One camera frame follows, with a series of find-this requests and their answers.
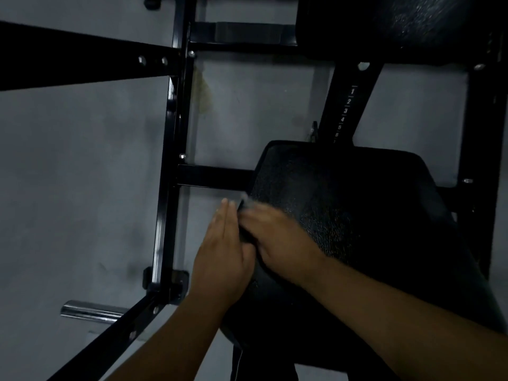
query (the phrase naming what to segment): concrete floor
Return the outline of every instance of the concrete floor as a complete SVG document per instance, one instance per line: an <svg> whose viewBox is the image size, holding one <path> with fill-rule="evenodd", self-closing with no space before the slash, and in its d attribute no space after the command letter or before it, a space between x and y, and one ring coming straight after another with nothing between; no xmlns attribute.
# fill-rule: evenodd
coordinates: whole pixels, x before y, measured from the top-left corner
<svg viewBox="0 0 508 381"><path fill-rule="evenodd" d="M142 1L0 0L0 20L170 45L174 0L164 0L157 12ZM200 20L292 24L296 17L296 0L201 1ZM198 54L188 161L253 168L270 140L304 140L321 117L330 78L327 63ZM0 93L0 379L46 379L102 330L60 317L65 301L130 307L143 296L167 86L163 77ZM415 152L438 184L452 186L465 93L461 70L388 65L355 142ZM504 160L491 284L508 315ZM208 219L224 196L239 193L182 189L176 268L192 271ZM142 338L173 310L164 309ZM227 379L231 353L219 333L198 379ZM303 381L346 379L308 367L298 373Z"/></svg>

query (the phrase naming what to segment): forearm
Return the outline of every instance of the forearm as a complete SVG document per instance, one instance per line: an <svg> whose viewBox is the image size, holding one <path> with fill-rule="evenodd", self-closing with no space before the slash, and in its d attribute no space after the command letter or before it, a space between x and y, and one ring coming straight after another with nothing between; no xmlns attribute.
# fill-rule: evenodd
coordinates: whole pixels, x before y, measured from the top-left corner
<svg viewBox="0 0 508 381"><path fill-rule="evenodd" d="M508 339L327 258L302 286L402 379L508 379Z"/></svg>
<svg viewBox="0 0 508 381"><path fill-rule="evenodd" d="M192 380L225 310L214 300L188 295L171 318L108 381Z"/></svg>

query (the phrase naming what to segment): worn leather surface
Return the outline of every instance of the worn leather surface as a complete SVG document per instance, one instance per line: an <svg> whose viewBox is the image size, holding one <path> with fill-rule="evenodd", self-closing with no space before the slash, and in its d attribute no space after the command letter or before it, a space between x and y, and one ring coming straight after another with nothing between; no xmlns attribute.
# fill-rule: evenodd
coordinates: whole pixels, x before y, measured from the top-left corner
<svg viewBox="0 0 508 381"><path fill-rule="evenodd" d="M294 217L327 256L491 329L505 330L488 284L418 156L271 142L248 193ZM394 377L359 337L302 289L272 273L259 256L252 282L226 314L222 330L244 350Z"/></svg>
<svg viewBox="0 0 508 381"><path fill-rule="evenodd" d="M496 0L300 0L298 46L347 61L485 63Z"/></svg>

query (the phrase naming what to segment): person's right arm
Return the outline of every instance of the person's right arm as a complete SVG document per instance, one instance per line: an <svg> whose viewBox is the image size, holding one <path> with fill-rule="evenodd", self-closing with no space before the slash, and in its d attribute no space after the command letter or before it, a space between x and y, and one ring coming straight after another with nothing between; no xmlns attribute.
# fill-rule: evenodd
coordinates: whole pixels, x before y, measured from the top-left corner
<svg viewBox="0 0 508 381"><path fill-rule="evenodd" d="M508 379L508 336L327 258L280 210L256 204L239 222L256 237L271 270L311 294L400 378Z"/></svg>

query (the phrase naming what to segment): black metal frame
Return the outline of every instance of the black metal frame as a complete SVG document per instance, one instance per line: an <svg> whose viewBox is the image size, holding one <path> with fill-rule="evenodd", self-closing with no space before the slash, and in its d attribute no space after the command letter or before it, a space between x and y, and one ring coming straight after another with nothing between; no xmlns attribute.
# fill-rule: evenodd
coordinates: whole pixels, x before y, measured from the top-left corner
<svg viewBox="0 0 508 381"><path fill-rule="evenodd" d="M145 0L145 5L157 9L160 2ZM248 185L251 170L185 163L195 51L300 54L294 26L196 22L196 3L197 0L176 0L172 48L0 22L0 31L7 38L7 55L0 59L0 66L9 70L0 81L0 90L170 76L153 265L143 273L147 295L51 380L99 379L162 307L178 304L185 296L188 274L173 270L181 186L242 191ZM438 189L450 211L457 213L459 226L486 277L506 110L506 60L501 57L501 41L501 35L493 35L487 49L489 62L469 71L458 184ZM314 140L352 145L352 135L382 66L371 64L362 71L356 64L337 64ZM351 96L354 105L347 103ZM337 102L343 110L337 110ZM345 126L343 117L347 117Z"/></svg>

